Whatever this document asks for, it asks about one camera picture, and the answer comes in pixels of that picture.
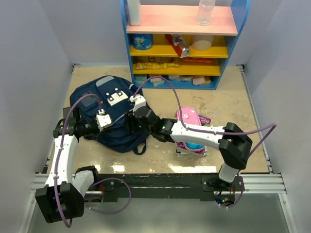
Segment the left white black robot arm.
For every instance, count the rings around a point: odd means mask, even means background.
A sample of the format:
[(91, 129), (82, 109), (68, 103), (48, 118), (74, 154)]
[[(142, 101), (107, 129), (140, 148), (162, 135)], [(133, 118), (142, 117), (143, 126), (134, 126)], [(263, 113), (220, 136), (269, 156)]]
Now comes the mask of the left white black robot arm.
[(54, 156), (49, 176), (43, 188), (35, 192), (36, 202), (47, 223), (64, 221), (70, 225), (73, 218), (84, 213), (87, 190), (100, 187), (101, 179), (95, 166), (80, 168), (73, 173), (73, 160), (79, 139), (97, 135), (112, 125), (111, 117), (100, 109), (90, 123), (83, 123), (79, 108), (63, 109), (54, 136)]

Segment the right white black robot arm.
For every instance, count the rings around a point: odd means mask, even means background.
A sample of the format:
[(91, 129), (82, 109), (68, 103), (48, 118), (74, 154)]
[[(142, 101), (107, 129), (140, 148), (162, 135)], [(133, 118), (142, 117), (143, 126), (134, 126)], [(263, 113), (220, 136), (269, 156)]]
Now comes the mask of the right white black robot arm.
[(250, 137), (234, 123), (229, 122), (208, 132), (208, 127), (160, 118), (147, 106), (126, 113), (125, 126), (131, 133), (144, 131), (160, 142), (190, 142), (218, 150), (224, 163), (214, 183), (223, 191), (231, 188), (236, 175), (246, 168), (253, 144)]

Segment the navy blue backpack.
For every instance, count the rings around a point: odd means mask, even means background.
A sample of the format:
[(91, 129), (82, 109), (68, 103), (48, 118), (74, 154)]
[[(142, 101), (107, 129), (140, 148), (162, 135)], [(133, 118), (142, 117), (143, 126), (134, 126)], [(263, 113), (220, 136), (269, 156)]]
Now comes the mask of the navy blue backpack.
[(132, 151), (142, 155), (147, 149), (147, 132), (128, 132), (125, 126), (124, 114), (131, 111), (133, 106), (129, 98), (136, 92), (137, 87), (130, 81), (117, 76), (102, 76), (74, 90), (69, 101), (72, 106), (79, 98), (87, 94), (99, 97), (101, 105), (112, 120), (112, 126), (102, 133), (85, 136), (86, 140), (96, 140), (104, 146), (120, 152)]

